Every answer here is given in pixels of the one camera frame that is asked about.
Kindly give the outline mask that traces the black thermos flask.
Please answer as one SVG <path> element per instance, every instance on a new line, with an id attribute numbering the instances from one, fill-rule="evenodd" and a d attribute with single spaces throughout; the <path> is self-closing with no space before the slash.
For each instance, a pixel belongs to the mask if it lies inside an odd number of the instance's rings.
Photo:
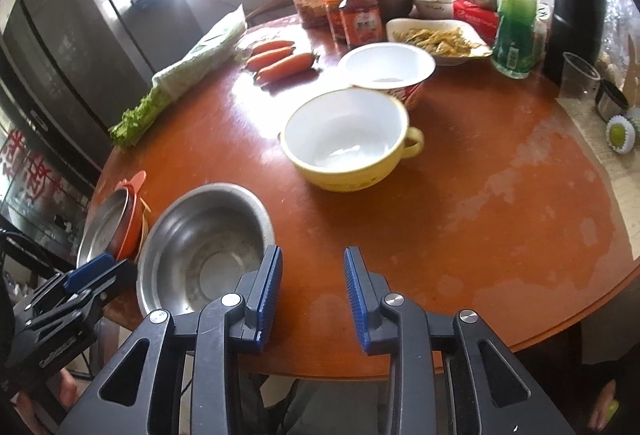
<path id="1" fill-rule="evenodd" d="M 542 72 L 561 84 L 564 52 L 593 64 L 601 49 L 606 0 L 554 0 Z"/>

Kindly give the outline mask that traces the red tissue box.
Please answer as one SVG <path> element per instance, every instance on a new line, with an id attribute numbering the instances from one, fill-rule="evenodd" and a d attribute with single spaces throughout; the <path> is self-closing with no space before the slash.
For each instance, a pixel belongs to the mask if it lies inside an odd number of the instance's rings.
<path id="1" fill-rule="evenodd" d="M 498 30 L 498 13 L 478 6 L 470 0 L 455 0 L 452 3 L 454 20 L 469 23 L 489 46 L 495 43 Z"/>

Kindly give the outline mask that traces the red jar orange lid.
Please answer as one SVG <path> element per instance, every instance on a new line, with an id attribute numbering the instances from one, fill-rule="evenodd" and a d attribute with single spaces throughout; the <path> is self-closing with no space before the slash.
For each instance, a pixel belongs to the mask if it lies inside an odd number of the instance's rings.
<path id="1" fill-rule="evenodd" d="M 345 43 L 346 36 L 343 28 L 340 5 L 343 0 L 322 0 L 326 17 L 335 43 Z"/>

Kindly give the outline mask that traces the pink bear-shaped bowl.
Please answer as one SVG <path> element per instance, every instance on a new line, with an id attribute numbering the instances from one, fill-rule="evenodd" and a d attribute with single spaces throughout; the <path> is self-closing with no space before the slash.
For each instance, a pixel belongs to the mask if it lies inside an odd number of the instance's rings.
<path id="1" fill-rule="evenodd" d="M 133 259 L 138 251 L 143 229 L 143 216 L 145 204 L 140 196 L 140 190 L 146 181 L 145 170 L 132 176 L 130 179 L 119 181 L 116 189 L 124 189 L 128 198 L 124 217 L 118 224 L 116 238 L 117 251 L 114 259 L 117 262 L 123 259 Z"/>

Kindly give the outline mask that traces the brown sauce bottle yellow cap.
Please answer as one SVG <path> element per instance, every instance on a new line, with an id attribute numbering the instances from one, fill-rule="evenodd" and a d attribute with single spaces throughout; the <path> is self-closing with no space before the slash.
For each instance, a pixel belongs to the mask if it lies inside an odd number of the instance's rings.
<path id="1" fill-rule="evenodd" d="M 350 49 L 378 43 L 383 39 L 378 0 L 342 0 L 338 10 Z"/>

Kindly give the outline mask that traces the carrot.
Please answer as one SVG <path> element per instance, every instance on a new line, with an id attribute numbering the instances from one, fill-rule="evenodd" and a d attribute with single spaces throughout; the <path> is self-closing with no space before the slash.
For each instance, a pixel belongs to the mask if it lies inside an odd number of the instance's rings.
<path id="1" fill-rule="evenodd" d="M 260 86 L 280 82 L 280 80 L 311 70 L 316 60 L 317 55 L 313 52 L 292 54 L 292 56 L 274 62 L 258 71 L 254 76 L 254 82 Z"/>
<path id="2" fill-rule="evenodd" d="M 260 54 L 254 54 L 251 56 L 245 65 L 245 69 L 252 73 L 257 73 L 267 66 L 272 65 L 282 59 L 292 56 L 295 51 L 294 46 L 281 47 L 278 49 L 271 49 L 261 52 Z"/>
<path id="3" fill-rule="evenodd" d="M 280 48 L 293 47 L 295 43 L 292 40 L 286 39 L 271 39 L 266 42 L 257 43 L 252 48 L 252 55 L 257 56 L 267 51 L 272 51 Z"/>

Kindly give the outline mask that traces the red paper noodle bowl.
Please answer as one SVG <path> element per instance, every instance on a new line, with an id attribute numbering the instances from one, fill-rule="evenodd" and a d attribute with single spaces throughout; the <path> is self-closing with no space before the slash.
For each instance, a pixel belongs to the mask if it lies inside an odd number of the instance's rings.
<path id="1" fill-rule="evenodd" d="M 411 110 L 421 87 L 436 70 L 425 50 L 403 43 L 375 43 L 349 51 L 337 63 L 337 72 L 350 86 L 383 91 Z"/>

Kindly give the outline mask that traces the carrot farthest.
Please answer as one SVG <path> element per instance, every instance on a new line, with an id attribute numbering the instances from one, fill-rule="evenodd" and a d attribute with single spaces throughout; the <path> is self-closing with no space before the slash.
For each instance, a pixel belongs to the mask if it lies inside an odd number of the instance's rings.
<path id="1" fill-rule="evenodd" d="M 257 43 L 252 48 L 252 55 L 257 56 L 267 51 L 272 51 L 280 48 L 293 47 L 295 43 L 292 40 L 286 39 L 271 39 L 266 42 Z"/>

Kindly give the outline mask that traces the white ceramic bowl with text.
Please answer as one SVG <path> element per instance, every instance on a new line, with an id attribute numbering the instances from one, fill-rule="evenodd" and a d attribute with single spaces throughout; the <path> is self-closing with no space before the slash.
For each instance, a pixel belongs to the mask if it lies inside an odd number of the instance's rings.
<path id="1" fill-rule="evenodd" d="M 454 17 L 452 6 L 456 0 L 413 0 L 416 12 L 424 20 L 450 20 Z"/>

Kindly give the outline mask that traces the deep steel bowl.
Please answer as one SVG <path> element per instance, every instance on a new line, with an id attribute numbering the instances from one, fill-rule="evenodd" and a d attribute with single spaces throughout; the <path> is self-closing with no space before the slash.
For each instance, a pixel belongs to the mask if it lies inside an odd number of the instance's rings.
<path id="1" fill-rule="evenodd" d="M 215 182 L 186 192 L 143 242 L 136 288 L 141 314 L 201 311 L 258 269 L 273 243 L 267 209 L 250 190 Z"/>

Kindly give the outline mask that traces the carrot nearest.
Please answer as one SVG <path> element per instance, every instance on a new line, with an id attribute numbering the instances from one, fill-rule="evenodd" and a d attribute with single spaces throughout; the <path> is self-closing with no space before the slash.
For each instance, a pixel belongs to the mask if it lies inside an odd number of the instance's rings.
<path id="1" fill-rule="evenodd" d="M 258 71 L 254 76 L 254 82 L 260 86 L 280 82 L 280 80 L 311 70 L 316 60 L 317 55 L 313 52 L 292 54 L 292 56 L 274 62 Z"/>

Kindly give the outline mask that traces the steel round pan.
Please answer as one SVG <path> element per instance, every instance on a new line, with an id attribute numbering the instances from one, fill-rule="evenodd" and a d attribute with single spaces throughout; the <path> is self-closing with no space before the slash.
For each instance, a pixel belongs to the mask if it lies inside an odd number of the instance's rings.
<path id="1" fill-rule="evenodd" d="M 118 224 L 125 215 L 127 201 L 126 191 L 116 189 L 96 209 L 93 218 L 85 227 L 80 242 L 76 259 L 77 268 L 103 253 L 111 254 L 114 257 L 117 251 Z"/>

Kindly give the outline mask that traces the small steel cup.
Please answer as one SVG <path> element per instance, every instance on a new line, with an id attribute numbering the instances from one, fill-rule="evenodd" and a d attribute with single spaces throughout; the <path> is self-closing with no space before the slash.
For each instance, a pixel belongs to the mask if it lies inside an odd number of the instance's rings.
<path id="1" fill-rule="evenodd" d="M 629 110 L 629 102 L 623 91 L 609 80 L 600 80 L 594 106 L 605 122 L 616 115 L 624 115 Z"/>

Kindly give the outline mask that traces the clear plastic cup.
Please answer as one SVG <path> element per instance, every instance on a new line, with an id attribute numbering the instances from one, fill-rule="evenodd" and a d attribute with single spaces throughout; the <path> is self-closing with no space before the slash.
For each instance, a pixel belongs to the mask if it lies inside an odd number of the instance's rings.
<path id="1" fill-rule="evenodd" d="M 600 74 L 582 57 L 565 51 L 559 97 L 563 99 L 589 100 L 597 92 Z"/>

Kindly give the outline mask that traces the bagged celery bunch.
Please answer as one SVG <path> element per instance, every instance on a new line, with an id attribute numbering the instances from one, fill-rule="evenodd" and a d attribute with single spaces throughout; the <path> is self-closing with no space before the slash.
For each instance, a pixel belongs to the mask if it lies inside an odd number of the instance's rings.
<path id="1" fill-rule="evenodd" d="M 244 8 L 238 5 L 214 24 L 182 59 L 155 73 L 149 92 L 110 128 L 114 146 L 134 147 L 168 106 L 235 55 L 246 29 Z"/>

